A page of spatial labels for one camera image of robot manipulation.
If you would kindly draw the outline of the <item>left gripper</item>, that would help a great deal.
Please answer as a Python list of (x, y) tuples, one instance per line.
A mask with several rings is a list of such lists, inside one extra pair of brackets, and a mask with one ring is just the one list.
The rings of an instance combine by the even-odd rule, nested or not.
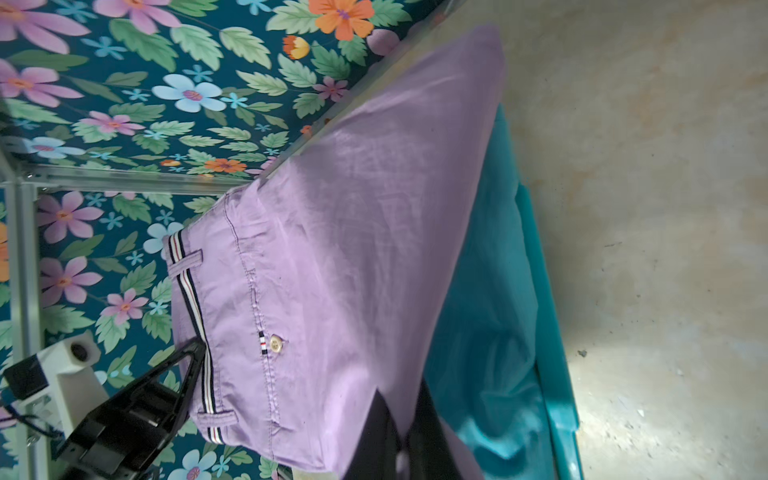
[(61, 479), (157, 479), (154, 461), (188, 419), (207, 347), (193, 338), (89, 413), (64, 442)]

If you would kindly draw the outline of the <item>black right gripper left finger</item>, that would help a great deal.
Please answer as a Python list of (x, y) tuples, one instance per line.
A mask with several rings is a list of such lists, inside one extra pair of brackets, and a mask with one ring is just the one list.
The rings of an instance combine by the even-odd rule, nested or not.
[(400, 436), (383, 396), (376, 392), (344, 480), (396, 480)]

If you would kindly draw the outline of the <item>purple pants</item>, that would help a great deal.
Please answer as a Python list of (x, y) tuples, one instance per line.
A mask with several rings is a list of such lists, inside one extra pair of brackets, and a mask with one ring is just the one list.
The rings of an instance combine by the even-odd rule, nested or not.
[(174, 341), (206, 345), (207, 441), (341, 475), (375, 401), (410, 429), (504, 81), (479, 27), (166, 238)]

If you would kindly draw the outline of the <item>teal pants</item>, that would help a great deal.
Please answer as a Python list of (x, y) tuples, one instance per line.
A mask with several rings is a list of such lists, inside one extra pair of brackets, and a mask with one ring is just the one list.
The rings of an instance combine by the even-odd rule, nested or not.
[(498, 112), (425, 374), (437, 412), (485, 478), (552, 479), (550, 427), (534, 371), (538, 299), (518, 189)]

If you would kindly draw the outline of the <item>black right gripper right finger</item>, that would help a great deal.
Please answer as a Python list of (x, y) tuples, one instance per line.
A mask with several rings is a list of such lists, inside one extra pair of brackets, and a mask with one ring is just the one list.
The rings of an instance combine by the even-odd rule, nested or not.
[(462, 478), (425, 381), (420, 384), (415, 417), (406, 445), (410, 479)]

